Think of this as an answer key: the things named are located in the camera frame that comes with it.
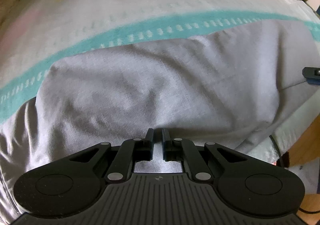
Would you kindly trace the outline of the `grey pants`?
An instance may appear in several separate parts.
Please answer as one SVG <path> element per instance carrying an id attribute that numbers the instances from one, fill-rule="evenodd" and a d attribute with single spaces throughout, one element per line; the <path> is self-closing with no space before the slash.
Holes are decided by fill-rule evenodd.
<path id="1" fill-rule="evenodd" d="M 20 175 L 149 128 L 249 153 L 315 94 L 302 70 L 318 65 L 319 43 L 287 20 L 60 59 L 1 125 L 1 222 L 20 215 L 13 199 Z"/>

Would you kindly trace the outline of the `pastel striped bed blanket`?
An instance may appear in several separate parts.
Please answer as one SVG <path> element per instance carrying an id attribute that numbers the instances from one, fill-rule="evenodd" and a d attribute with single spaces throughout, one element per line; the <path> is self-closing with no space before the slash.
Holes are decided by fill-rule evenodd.
<path id="1" fill-rule="evenodd" d="M 319 41 L 319 17 L 301 0 L 1 0 L 1 122 L 64 57 L 267 19 L 303 21 Z"/>

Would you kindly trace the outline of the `wooden bedside furniture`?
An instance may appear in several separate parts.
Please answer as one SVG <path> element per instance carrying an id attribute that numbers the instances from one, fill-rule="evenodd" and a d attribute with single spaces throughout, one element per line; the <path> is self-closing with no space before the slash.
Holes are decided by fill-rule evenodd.
<path id="1" fill-rule="evenodd" d="M 304 183 L 305 196 L 300 209 L 319 211 L 319 117 L 289 149 L 290 167 Z"/>

